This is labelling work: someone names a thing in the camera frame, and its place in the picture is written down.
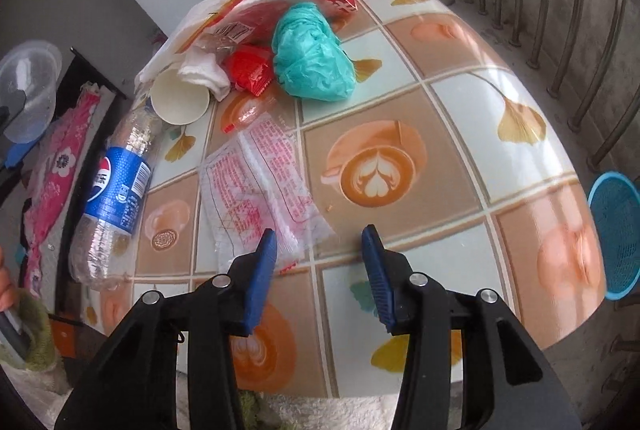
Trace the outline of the person's left hand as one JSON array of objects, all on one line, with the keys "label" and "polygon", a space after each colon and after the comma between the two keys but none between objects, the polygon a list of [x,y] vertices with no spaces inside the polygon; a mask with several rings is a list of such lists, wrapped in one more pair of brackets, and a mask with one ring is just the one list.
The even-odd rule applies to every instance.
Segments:
[{"label": "person's left hand", "polygon": [[9,269],[4,263],[3,250],[0,249],[0,311],[4,312],[20,302],[20,292],[12,281]]}]

